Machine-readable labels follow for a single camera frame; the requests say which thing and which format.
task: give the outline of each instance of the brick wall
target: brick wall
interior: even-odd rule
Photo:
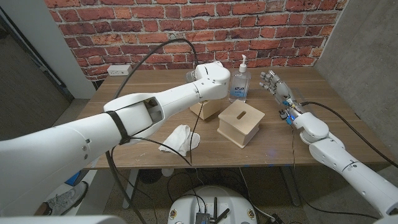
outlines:
[[[83,73],[106,78],[161,42],[193,42],[201,63],[312,66],[347,0],[44,0]],[[193,68],[185,43],[167,45],[140,69]]]

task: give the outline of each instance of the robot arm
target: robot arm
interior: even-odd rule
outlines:
[[[128,136],[147,138],[173,114],[228,94],[229,71],[220,62],[193,74],[191,83],[122,96],[104,110],[118,114]],[[0,216],[33,215],[49,192],[120,141],[112,117],[102,113],[0,142]]]
[[[285,105],[285,109],[279,111],[280,117],[301,129],[300,138],[309,145],[311,155],[342,175],[382,217],[393,215],[398,209],[398,188],[348,153],[323,121],[296,102],[290,88],[274,72],[262,73],[261,78],[267,83],[260,86]]]

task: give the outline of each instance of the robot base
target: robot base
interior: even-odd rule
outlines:
[[[168,224],[255,224],[256,214],[250,202],[237,192],[222,186],[206,185],[195,188],[195,192],[206,203],[198,198],[192,190],[177,199],[169,213]]]

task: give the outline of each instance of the shoe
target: shoe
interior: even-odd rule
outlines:
[[[88,190],[88,184],[81,181],[68,192],[57,195],[47,201],[49,205],[49,212],[47,215],[63,215],[67,213],[72,207],[76,207],[85,197]]]

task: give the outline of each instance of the small wooden block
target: small wooden block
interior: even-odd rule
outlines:
[[[236,100],[218,115],[220,126],[217,131],[243,149],[259,131],[264,116],[263,112]]]
[[[202,107],[200,115],[199,115],[199,117],[201,119],[206,119],[221,109],[221,100],[205,100],[205,101],[199,102],[189,108],[192,112],[194,112],[196,115],[198,115],[198,113],[200,111],[201,104],[203,104],[203,107]]]

